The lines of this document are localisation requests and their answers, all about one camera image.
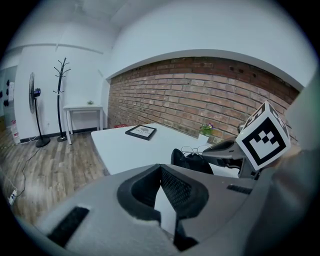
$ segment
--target fan head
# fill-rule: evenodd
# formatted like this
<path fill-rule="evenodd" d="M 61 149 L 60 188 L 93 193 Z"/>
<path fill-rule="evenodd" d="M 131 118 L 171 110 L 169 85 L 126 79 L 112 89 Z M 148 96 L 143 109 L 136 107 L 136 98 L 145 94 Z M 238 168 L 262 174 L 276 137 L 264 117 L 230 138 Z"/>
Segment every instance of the fan head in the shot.
<path fill-rule="evenodd" d="M 29 81 L 29 108 L 33 114 L 35 112 L 35 74 L 33 72 L 30 74 Z"/>

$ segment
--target red brick wall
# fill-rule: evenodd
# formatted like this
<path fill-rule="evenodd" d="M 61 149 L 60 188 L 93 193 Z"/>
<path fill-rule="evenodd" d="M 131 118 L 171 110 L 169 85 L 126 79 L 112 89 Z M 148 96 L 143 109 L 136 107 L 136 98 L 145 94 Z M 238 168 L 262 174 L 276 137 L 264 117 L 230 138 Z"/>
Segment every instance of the red brick wall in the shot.
<path fill-rule="evenodd" d="M 284 112 L 299 92 L 280 78 L 242 62 L 213 57 L 176 58 L 144 65 L 111 80 L 108 126 L 159 123 L 209 141 L 237 135 L 237 126 L 268 100 Z"/>

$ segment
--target black slot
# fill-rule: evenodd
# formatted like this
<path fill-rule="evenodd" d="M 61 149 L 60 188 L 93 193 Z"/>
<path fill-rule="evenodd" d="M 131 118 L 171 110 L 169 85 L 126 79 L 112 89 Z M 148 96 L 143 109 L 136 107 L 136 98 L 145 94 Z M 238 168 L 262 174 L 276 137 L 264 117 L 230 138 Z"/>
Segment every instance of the black slot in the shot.
<path fill-rule="evenodd" d="M 227 189 L 232 190 L 232 191 L 236 191 L 239 193 L 243 193 L 246 195 L 249 195 L 252 191 L 252 188 L 247 188 L 247 187 L 243 187 L 243 186 L 236 186 L 236 185 L 232 185 L 232 184 L 227 186 Z"/>
<path fill-rule="evenodd" d="M 65 247 L 88 213 L 87 208 L 78 206 L 73 208 L 47 237 L 57 245 Z"/>

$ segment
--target wooden floor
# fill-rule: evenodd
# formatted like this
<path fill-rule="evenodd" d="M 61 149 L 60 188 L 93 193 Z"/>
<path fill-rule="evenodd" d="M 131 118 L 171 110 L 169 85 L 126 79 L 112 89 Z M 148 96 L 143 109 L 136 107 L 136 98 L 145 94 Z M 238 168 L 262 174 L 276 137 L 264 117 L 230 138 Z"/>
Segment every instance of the wooden floor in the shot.
<path fill-rule="evenodd" d="M 11 130 L 7 128 L 4 131 L 0 131 L 0 149 L 3 147 L 9 147 L 15 144 L 14 137 L 11 134 Z"/>
<path fill-rule="evenodd" d="M 90 132 L 74 134 L 71 139 L 72 145 L 69 145 L 68 141 L 57 142 L 56 137 L 51 138 L 51 142 L 26 164 L 25 190 L 14 202 L 14 214 L 34 224 L 39 216 L 66 196 L 93 180 L 109 175 Z M 13 185 L 17 187 L 18 194 L 23 190 L 22 169 L 26 160 L 38 150 L 35 143 L 0 147 L 0 184 L 6 198 L 15 189 Z"/>

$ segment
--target white wall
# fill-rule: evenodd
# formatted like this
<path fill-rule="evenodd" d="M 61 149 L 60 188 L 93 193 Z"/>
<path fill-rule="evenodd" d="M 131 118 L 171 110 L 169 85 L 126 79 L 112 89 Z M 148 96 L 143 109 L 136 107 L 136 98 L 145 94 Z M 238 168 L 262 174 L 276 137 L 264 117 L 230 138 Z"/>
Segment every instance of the white wall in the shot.
<path fill-rule="evenodd" d="M 253 0 L 176 0 L 123 28 L 105 72 L 111 78 L 154 61 L 212 56 L 265 69 L 297 89 L 318 65 L 296 24 L 277 6 Z"/>
<path fill-rule="evenodd" d="M 31 72 L 35 74 L 35 86 L 41 88 L 38 103 L 42 133 L 58 133 L 57 94 L 53 90 L 57 90 L 59 78 L 54 66 L 60 69 L 58 60 L 65 57 L 70 62 L 66 68 L 71 70 L 61 87 L 65 89 L 61 109 L 66 104 L 86 104 L 89 100 L 101 104 L 103 79 L 98 67 L 103 66 L 103 53 L 111 51 L 118 33 L 116 26 L 83 15 L 72 1 L 41 2 L 15 34 L 1 63 L 7 66 L 18 62 L 14 111 L 20 139 L 39 133 L 27 97 Z M 72 121 L 74 130 L 97 126 L 94 113 L 75 113 Z"/>
<path fill-rule="evenodd" d="M 20 56 L 20 62 L 16 71 L 14 111 L 17 128 L 21 139 L 38 135 L 35 114 L 29 110 L 29 78 L 34 72 L 34 86 L 41 89 L 38 98 L 39 119 L 43 134 L 59 132 L 57 116 L 57 94 L 59 78 L 56 77 L 60 69 L 60 63 L 67 58 L 70 62 L 64 70 L 62 80 L 61 106 L 67 104 L 86 104 L 92 100 L 97 104 L 101 102 L 100 89 L 102 78 L 98 73 L 98 64 L 101 54 L 85 51 L 78 48 L 59 47 L 55 51 L 54 46 L 30 46 L 24 47 Z M 97 126 L 97 118 L 92 113 L 74 114 L 73 129 L 85 129 Z"/>

